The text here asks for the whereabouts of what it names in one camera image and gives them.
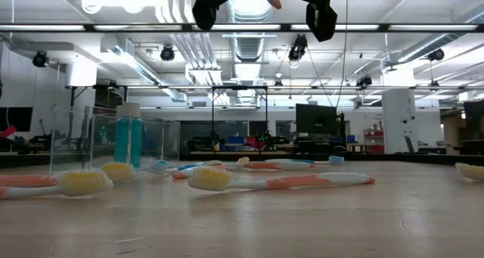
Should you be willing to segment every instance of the yellow bristles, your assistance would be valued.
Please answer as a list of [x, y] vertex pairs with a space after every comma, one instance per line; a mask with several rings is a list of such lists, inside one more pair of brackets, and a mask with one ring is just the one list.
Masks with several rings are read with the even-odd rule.
[[192, 188], [208, 191], [224, 191], [231, 180], [230, 172], [225, 169], [201, 166], [196, 168], [188, 180]]
[[104, 171], [99, 169], [58, 173], [55, 175], [55, 178], [58, 186], [62, 188], [64, 194], [68, 197], [96, 194], [113, 187], [113, 182]]
[[459, 174], [466, 178], [484, 181], [484, 167], [482, 166], [471, 166], [465, 163], [456, 163], [455, 168], [457, 168]]
[[135, 176], [133, 166], [127, 163], [106, 163], [103, 165], [103, 171], [113, 182], [130, 179]]

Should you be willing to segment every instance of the bottle cap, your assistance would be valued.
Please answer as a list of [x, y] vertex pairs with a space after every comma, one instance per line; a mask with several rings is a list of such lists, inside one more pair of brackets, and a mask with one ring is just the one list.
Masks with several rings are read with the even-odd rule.
[[141, 117], [141, 105], [138, 103], [124, 102], [123, 116]]
[[123, 114], [123, 106], [116, 106], [116, 118], [120, 118]]

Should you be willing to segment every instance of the blue liquid bottle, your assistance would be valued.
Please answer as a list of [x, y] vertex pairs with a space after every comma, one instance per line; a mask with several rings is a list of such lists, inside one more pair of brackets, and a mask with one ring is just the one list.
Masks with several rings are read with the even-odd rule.
[[[141, 120], [141, 106], [137, 103], [123, 103], [120, 118], [116, 121], [116, 144], [114, 147], [114, 161], [129, 163], [135, 169], [141, 165], [141, 151], [143, 148], [144, 123]], [[131, 150], [129, 147], [129, 133], [131, 133]]]

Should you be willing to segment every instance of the clear plastic box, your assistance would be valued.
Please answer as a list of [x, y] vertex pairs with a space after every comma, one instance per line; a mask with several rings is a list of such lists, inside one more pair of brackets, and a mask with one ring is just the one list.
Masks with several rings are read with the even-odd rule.
[[[63, 142], [67, 143], [70, 116], [73, 117], [70, 142], [76, 140], [76, 145], [62, 145]], [[105, 163], [113, 162], [118, 119], [115, 110], [99, 107], [86, 107], [84, 111], [55, 111], [51, 173], [101, 168]], [[141, 116], [141, 120], [144, 122], [141, 169], [148, 167], [155, 160], [165, 160], [170, 166], [177, 166], [180, 123], [148, 116]]]

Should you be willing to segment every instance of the red object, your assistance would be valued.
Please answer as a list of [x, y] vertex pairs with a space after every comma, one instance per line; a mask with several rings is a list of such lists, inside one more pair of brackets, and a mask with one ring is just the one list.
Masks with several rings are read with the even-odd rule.
[[14, 134], [17, 132], [17, 128], [15, 126], [11, 126], [8, 129], [6, 129], [4, 132], [0, 132], [0, 138], [7, 138], [8, 136]]
[[365, 133], [367, 137], [383, 137], [383, 130], [373, 130]]
[[247, 137], [245, 141], [246, 145], [249, 145], [253, 148], [263, 149], [265, 147], [265, 142], [257, 141], [256, 137]]
[[385, 151], [384, 145], [368, 145], [368, 152]]

